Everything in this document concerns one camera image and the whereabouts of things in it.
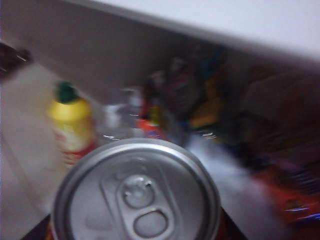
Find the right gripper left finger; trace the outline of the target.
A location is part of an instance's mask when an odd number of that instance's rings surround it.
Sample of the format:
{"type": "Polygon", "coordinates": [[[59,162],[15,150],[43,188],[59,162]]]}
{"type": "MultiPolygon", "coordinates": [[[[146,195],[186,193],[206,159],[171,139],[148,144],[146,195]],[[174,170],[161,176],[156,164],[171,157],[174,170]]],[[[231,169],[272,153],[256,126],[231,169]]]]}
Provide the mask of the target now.
{"type": "Polygon", "coordinates": [[[23,240],[54,240],[51,217],[46,216],[23,237],[23,240]]]}

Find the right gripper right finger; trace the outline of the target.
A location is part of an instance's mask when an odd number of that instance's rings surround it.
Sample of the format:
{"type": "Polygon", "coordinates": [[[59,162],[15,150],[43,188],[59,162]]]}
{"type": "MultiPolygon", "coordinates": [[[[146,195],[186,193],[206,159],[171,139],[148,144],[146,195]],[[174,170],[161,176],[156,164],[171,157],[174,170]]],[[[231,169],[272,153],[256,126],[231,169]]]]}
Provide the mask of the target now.
{"type": "Polygon", "coordinates": [[[219,240],[246,240],[245,235],[240,231],[230,216],[221,209],[219,225],[219,240]]]}

